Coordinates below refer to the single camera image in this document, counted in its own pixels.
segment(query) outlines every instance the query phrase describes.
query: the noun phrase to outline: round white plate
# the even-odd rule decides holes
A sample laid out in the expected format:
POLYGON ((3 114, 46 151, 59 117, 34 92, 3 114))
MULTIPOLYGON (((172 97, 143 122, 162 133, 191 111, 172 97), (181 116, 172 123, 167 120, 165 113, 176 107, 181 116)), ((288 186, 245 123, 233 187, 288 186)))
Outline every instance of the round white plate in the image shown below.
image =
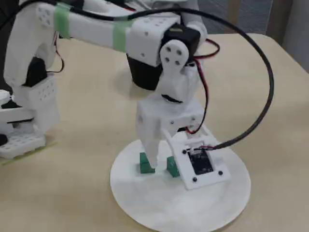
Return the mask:
POLYGON ((241 159, 231 150, 220 152, 231 179, 195 190, 186 190, 181 178, 165 170, 171 151, 159 148, 155 174, 140 174, 140 140, 129 144, 111 170, 111 188, 119 206, 135 221, 160 232, 210 232, 233 221, 248 203, 251 181, 241 159))

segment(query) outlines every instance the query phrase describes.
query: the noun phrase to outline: cable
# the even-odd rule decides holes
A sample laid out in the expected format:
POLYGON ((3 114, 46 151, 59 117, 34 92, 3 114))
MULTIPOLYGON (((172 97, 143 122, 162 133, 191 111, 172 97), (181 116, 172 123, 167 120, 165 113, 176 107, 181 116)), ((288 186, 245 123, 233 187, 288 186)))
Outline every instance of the cable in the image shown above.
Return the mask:
POLYGON ((209 103, 209 89, 208 89, 208 85, 206 83, 205 75, 203 73, 201 64, 199 63, 198 60, 199 59, 206 59, 206 58, 213 57, 213 56, 217 55, 220 52, 220 45, 217 44, 215 41, 213 41, 211 39, 206 39, 206 42, 209 42, 209 43, 213 44, 214 46, 216 46, 217 50, 215 52, 213 52, 213 53, 208 54, 208 55, 202 55, 202 56, 195 56, 194 57, 195 63, 197 64, 197 70, 198 70, 199 77, 200 77, 200 79, 202 81, 202 84, 204 86, 204 89, 205 89, 206 105, 205 105, 203 119, 202 119, 202 122, 199 125, 199 127, 196 130, 194 130, 194 131, 190 131, 187 127, 185 128, 186 132, 189 133, 189 134, 196 134, 201 129, 201 127, 203 126, 204 121, 205 121, 205 117, 206 117, 206 113, 207 113, 208 103, 209 103))
POLYGON ((48 71, 47 73, 61 73, 64 68, 65 68, 65 62, 64 59, 62 58, 62 56, 59 54, 58 52, 58 45, 57 45, 57 39, 55 40, 55 47, 56 47, 56 54, 59 56, 59 58, 61 59, 61 69, 59 71, 48 71))
MULTIPOLYGON (((22 11, 25 7, 34 4, 34 3, 38 3, 38 2, 45 2, 45 3, 49 3, 51 5, 56 5, 57 2, 53 1, 53 0, 28 0, 24 3, 22 3, 12 14, 10 14, 10 16, 7 18, 7 20, 0 26, 0 30, 3 29, 3 27, 15 16, 17 15, 20 11, 22 11)), ((198 10, 194 10, 194 9, 187 9, 187 8, 166 8, 166 9, 153 9, 153 10, 146 10, 146 11, 142 11, 142 12, 136 12, 133 13, 131 15, 128 16, 119 16, 119 17, 112 17, 112 16, 104 16, 104 15, 100 15, 100 14, 95 14, 92 12, 87 12, 75 7, 72 7, 71 12, 73 13, 77 13, 86 17, 90 17, 93 19, 99 19, 99 20, 106 20, 106 21, 129 21, 129 20, 133 20, 136 18, 140 18, 140 17, 144 17, 144 16, 148 16, 148 15, 153 15, 153 14, 159 14, 159 13, 167 13, 167 12, 173 12, 173 13, 187 13, 187 14, 193 14, 193 15, 199 15, 201 17, 213 20, 215 22, 221 23, 225 26, 227 26, 228 28, 234 30, 235 32, 237 32, 239 35, 241 35, 245 40, 247 40, 247 42, 257 51, 257 53, 259 54, 259 56, 262 58, 266 68, 267 68, 267 72, 268 72, 268 77, 269 77, 269 94, 267 97, 267 102, 261 112, 261 114, 258 116, 258 118, 255 120, 255 122, 242 134, 240 134, 239 136, 228 140, 226 142, 223 142, 219 145, 214 146, 213 148, 207 148, 207 150, 217 150, 217 149, 222 149, 225 147, 229 147, 237 142, 239 142, 240 140, 244 139, 245 137, 247 137, 249 134, 251 134, 256 127, 261 123, 261 121, 264 119, 265 115, 267 114, 273 97, 274 97, 274 90, 275 90, 275 81, 274 81, 274 74, 273 74, 273 70, 271 68, 271 65, 266 57, 266 55, 264 54, 264 52, 262 51, 262 49, 257 45, 257 43, 249 36, 247 35, 243 30, 239 29, 238 27, 236 27, 235 25, 227 22, 226 20, 219 18, 215 15, 206 13, 206 12, 202 12, 202 11, 198 11, 198 10)))
POLYGON ((201 79, 201 82, 202 82, 203 87, 204 87, 204 90, 205 90, 206 103, 205 103, 204 115, 203 115, 203 118, 202 118, 202 121, 201 121, 199 127, 198 127, 196 130, 194 130, 194 131, 190 131, 188 128, 185 129, 186 132, 189 133, 189 134, 196 134, 196 133, 201 129, 201 127, 203 126, 204 121, 205 121, 205 117, 206 117, 206 113, 207 113, 208 103, 209 103, 209 90, 208 90, 208 85, 207 85, 207 83, 206 83, 205 75, 204 75, 204 73, 203 73, 201 64, 200 64, 200 62, 198 61, 198 59, 195 59, 194 62, 195 62, 196 65, 197 65, 198 75, 199 75, 199 78, 201 79))
POLYGON ((194 58, 195 59, 206 59, 206 58, 210 58, 210 57, 214 57, 215 55, 217 55, 220 50, 221 50, 221 47, 218 43, 216 43, 215 41, 211 40, 211 39, 206 39, 206 42, 214 45, 215 47, 217 47, 217 50, 213 53, 210 53, 208 55, 202 55, 202 56, 195 56, 194 58))

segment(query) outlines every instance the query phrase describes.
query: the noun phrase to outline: black cable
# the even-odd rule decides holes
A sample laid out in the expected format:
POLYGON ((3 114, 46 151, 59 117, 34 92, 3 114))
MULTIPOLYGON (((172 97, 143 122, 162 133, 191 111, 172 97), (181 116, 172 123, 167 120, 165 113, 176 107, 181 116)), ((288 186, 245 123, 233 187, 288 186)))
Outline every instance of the black cable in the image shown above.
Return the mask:
MULTIPOLYGON (((31 4, 34 4, 34 3, 38 3, 38 2, 45 2, 45 3, 49 3, 51 5, 57 4, 57 2, 55 2, 53 0, 28 0, 24 3, 22 3, 12 14, 10 14, 8 19, 0 26, 0 30, 2 30, 3 27, 12 18, 14 18, 15 15, 17 15, 20 11, 22 11, 25 7, 27 7, 31 4)), ((224 20, 222 18, 219 18, 219 17, 212 15, 212 14, 209 14, 209 13, 205 13, 205 12, 193 10, 193 9, 187 9, 187 8, 153 9, 153 10, 146 10, 146 11, 142 11, 142 12, 136 12, 136 13, 133 13, 133 14, 128 15, 128 16, 120 16, 120 17, 111 17, 111 16, 99 15, 99 14, 95 14, 95 13, 92 13, 92 12, 83 11, 83 10, 75 8, 75 7, 72 7, 70 11, 73 12, 73 13, 77 13, 77 14, 86 16, 86 17, 93 18, 93 19, 106 20, 106 21, 128 21, 128 20, 133 20, 133 19, 139 18, 139 17, 144 17, 144 16, 148 16, 148 15, 153 15, 153 14, 159 14, 159 13, 167 13, 167 12, 187 13, 187 14, 199 15, 201 17, 213 20, 215 22, 218 22, 218 23, 221 23, 221 24, 227 26, 228 28, 237 32, 239 35, 241 35, 245 40, 247 40, 250 43, 250 45, 260 55, 260 57, 262 58, 263 62, 266 65, 266 68, 267 68, 267 72, 268 72, 268 76, 269 76, 269 94, 268 94, 267 102, 266 102, 261 114, 256 119, 256 121, 244 133, 240 134, 239 136, 235 137, 234 139, 231 139, 231 140, 223 142, 219 145, 216 145, 213 148, 207 148, 207 150, 217 150, 217 149, 229 147, 229 146, 239 142, 240 140, 244 139, 245 137, 247 137, 261 123, 261 121, 263 120, 263 118, 265 117, 266 113, 268 112, 268 110, 271 106, 273 96, 274 96, 274 89, 275 89, 275 83, 274 82, 275 81, 274 81, 274 74, 273 74, 271 65, 270 65, 266 55, 264 54, 262 49, 257 45, 257 43, 249 35, 247 35, 243 30, 239 29, 235 25, 227 22, 226 20, 224 20)))

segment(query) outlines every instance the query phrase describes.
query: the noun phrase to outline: green tape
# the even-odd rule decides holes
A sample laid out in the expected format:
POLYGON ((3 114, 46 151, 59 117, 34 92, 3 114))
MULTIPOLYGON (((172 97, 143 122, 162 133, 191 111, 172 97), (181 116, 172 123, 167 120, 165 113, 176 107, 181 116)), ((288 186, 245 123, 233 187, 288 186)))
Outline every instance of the green tape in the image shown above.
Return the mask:
POLYGON ((65 39, 70 39, 69 14, 71 6, 58 3, 54 14, 55 30, 65 39))
POLYGON ((126 29, 130 28, 133 21, 114 22, 113 49, 119 52, 126 52, 126 29))

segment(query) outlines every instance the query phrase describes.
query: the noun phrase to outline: beige table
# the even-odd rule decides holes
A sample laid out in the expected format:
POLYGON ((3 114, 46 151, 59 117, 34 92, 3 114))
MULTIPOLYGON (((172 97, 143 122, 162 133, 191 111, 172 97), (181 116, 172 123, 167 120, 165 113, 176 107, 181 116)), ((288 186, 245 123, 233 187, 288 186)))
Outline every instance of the beige table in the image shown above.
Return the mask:
MULTIPOLYGON (((252 36, 273 66, 275 100, 263 124, 233 147, 251 174, 252 195, 242 215, 221 231, 309 231, 309 75, 273 40, 252 36)), ((211 97, 206 122, 226 140, 260 113, 268 77, 241 37, 212 38, 222 51, 205 62, 211 97)), ((148 92, 131 83, 121 53, 75 40, 63 41, 60 53, 66 61, 57 76, 62 122, 48 133, 56 145, 0 168, 0 231, 149 231, 118 207, 109 186, 114 159, 137 139, 136 104, 148 92)))

